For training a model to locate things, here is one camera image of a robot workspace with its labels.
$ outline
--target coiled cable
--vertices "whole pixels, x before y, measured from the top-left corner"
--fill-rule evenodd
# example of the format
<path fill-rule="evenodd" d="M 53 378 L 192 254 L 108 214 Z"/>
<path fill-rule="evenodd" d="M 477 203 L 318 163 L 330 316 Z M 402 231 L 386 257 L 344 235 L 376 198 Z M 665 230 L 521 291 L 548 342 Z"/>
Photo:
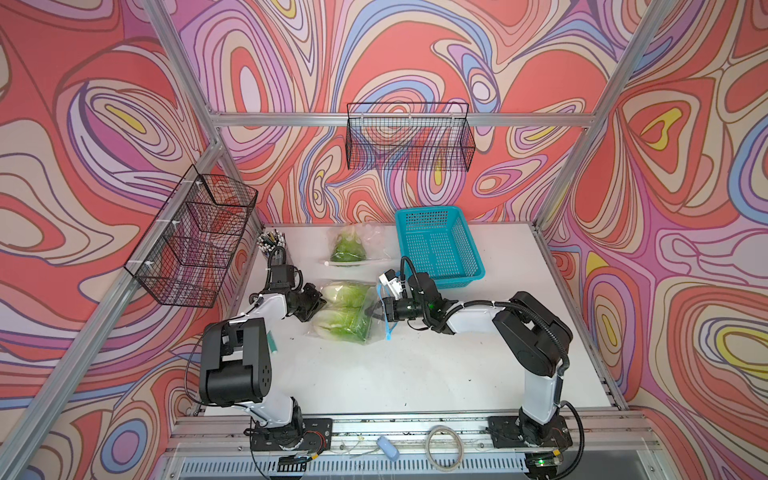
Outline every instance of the coiled cable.
<path fill-rule="evenodd" d="M 453 462 L 451 465 L 445 467 L 443 465 L 440 465 L 433 457 L 432 452 L 429 451 L 429 444 L 432 441 L 432 437 L 435 436 L 437 433 L 447 433 L 453 439 L 456 441 L 456 445 L 458 446 L 458 458 L 455 462 Z M 440 472 L 453 472 L 458 468 L 459 465 L 462 464 L 464 461 L 464 444 L 462 443 L 462 438 L 458 436 L 458 433 L 456 433 L 453 429 L 446 427 L 444 425 L 437 425 L 434 429 L 432 429 L 429 434 L 427 435 L 427 439 L 424 441 L 424 453 L 427 455 L 427 462 L 435 468 L 437 468 Z"/>

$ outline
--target red wire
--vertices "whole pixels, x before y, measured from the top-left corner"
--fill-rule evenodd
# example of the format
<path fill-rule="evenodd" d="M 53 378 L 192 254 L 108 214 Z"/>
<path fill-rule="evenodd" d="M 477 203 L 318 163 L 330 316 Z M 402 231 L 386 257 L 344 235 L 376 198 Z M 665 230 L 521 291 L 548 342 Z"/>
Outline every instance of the red wire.
<path fill-rule="evenodd" d="M 322 433 L 317 432 L 315 430 L 307 430 L 306 432 L 307 433 L 314 433 L 315 435 L 319 436 L 320 437 L 320 441 L 321 441 L 320 448 L 323 449 L 323 450 L 326 449 L 326 436 L 325 435 L 323 435 Z"/>

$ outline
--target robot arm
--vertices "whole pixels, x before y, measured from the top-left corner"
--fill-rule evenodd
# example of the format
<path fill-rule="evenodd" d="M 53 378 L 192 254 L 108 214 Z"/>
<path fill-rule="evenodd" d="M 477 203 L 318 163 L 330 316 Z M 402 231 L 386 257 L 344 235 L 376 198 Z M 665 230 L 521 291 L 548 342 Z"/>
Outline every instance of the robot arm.
<path fill-rule="evenodd" d="M 270 390 L 272 365 L 265 322 L 292 315 L 309 321 L 326 301 L 313 284 L 303 284 L 301 271 L 286 262 L 282 247 L 273 250 L 268 266 L 266 285 L 250 296 L 250 310 L 214 324 L 203 335 L 200 399 L 209 405 L 242 409 L 272 435 L 295 439 L 303 434 L 301 410 L 294 399 Z M 301 279 L 298 284 L 296 275 Z"/>
<path fill-rule="evenodd" d="M 384 299 L 387 320 L 421 318 L 428 328 L 449 335 L 498 331 L 525 368 L 525 395 L 519 413 L 520 437 L 539 446 L 550 436 L 558 416 L 563 373 L 568 367 L 571 330 L 530 293 L 517 292 L 507 302 L 458 303 L 446 300 L 427 273 L 412 275 L 412 298 L 402 295 L 395 272 L 380 277 L 395 296 Z"/>

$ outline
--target blue plastic basket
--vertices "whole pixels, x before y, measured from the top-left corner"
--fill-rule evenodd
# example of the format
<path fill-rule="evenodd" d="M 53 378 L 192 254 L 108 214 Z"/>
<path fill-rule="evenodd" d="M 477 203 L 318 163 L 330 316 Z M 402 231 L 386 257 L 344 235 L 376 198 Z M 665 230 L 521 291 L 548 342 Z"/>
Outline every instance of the blue plastic basket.
<path fill-rule="evenodd" d="M 400 253 L 427 272 L 438 288 L 459 288 L 485 276 L 480 254 L 458 207 L 398 210 Z M 406 266 L 406 275 L 410 275 Z"/>

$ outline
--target ventilation grille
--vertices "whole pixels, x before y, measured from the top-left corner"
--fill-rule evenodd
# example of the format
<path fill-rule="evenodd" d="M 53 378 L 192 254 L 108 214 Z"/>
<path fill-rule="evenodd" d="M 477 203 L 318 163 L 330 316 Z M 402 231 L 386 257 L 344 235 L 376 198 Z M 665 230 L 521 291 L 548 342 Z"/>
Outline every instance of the ventilation grille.
<path fill-rule="evenodd" d="M 456 454 L 434 454 L 435 460 L 444 466 L 451 465 Z M 260 459 L 257 464 L 266 475 L 279 476 L 328 476 L 328 475 L 381 475 L 381 474 L 434 474 L 439 473 L 431 466 L 423 454 L 400 455 L 397 462 L 390 462 L 384 455 L 363 455 L 350 458 L 348 455 L 322 455 L 312 460 L 306 471 L 302 472 L 295 465 L 290 468 L 277 467 L 277 458 Z M 527 472 L 525 453 L 468 453 L 464 461 L 453 472 L 459 474 L 478 473 L 521 473 Z M 247 457 L 197 457 L 186 458 L 181 467 L 181 478 L 223 478 L 239 477 L 260 478 L 259 472 L 250 456 Z"/>

